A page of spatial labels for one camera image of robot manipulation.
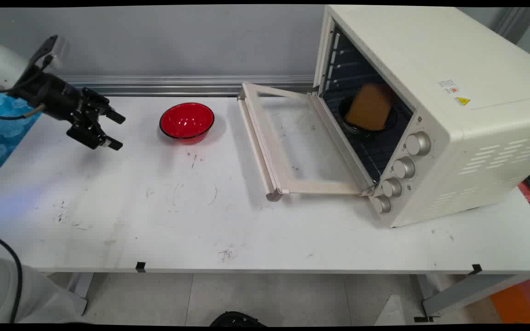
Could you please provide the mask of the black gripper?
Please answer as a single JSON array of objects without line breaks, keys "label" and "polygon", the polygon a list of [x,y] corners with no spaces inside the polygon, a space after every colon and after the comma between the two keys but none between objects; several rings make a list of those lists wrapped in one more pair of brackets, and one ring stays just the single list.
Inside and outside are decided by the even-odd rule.
[{"label": "black gripper", "polygon": [[[107,147],[120,150],[123,143],[111,138],[103,131],[99,115],[122,124],[126,118],[111,107],[109,99],[90,88],[77,88],[51,73],[39,73],[31,82],[27,82],[36,73],[26,74],[8,96],[22,98],[35,108],[44,105],[44,113],[59,121],[73,123],[66,134],[90,149]],[[82,114],[83,99],[86,107],[95,109],[99,115]]]}]

